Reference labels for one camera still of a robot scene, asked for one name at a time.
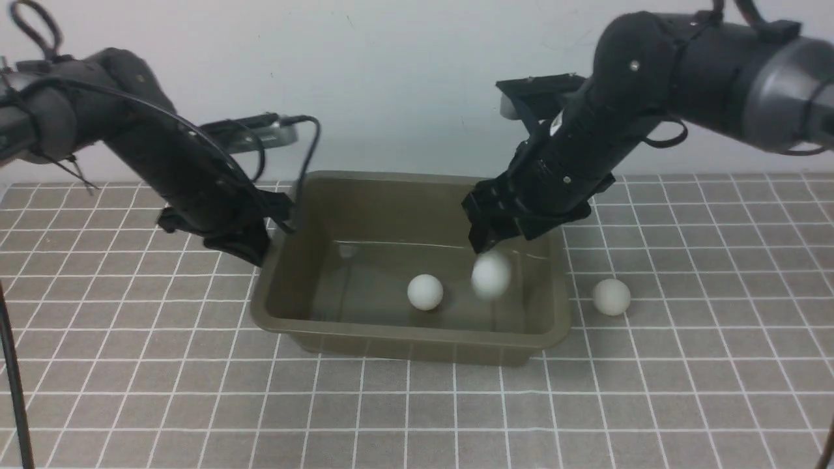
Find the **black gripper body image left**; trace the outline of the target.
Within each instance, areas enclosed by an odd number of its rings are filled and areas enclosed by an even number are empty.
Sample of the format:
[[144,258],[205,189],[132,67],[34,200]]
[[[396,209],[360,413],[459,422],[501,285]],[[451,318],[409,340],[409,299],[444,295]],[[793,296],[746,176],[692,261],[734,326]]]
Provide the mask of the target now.
[[266,219],[283,228],[294,203],[286,193],[254,190],[200,190],[166,199],[157,225],[167,233],[182,231],[202,238],[207,249],[228,253],[262,267],[271,243]]

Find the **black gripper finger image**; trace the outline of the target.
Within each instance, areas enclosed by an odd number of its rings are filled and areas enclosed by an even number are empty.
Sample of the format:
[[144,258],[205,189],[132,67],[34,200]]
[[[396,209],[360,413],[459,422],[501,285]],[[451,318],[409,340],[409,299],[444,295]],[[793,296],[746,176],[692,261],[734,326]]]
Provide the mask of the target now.
[[506,239],[506,223],[503,221],[477,221],[470,227],[470,244],[474,252],[488,252]]

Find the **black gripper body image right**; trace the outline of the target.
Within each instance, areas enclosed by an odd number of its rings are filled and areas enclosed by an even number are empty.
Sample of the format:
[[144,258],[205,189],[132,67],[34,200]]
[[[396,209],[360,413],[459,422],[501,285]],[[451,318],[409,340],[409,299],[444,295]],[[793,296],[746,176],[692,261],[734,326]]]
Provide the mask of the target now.
[[607,155],[540,155],[518,170],[480,181],[461,206],[470,227],[503,221],[505,240],[535,240],[589,217],[590,199],[614,183],[614,167],[616,160]]

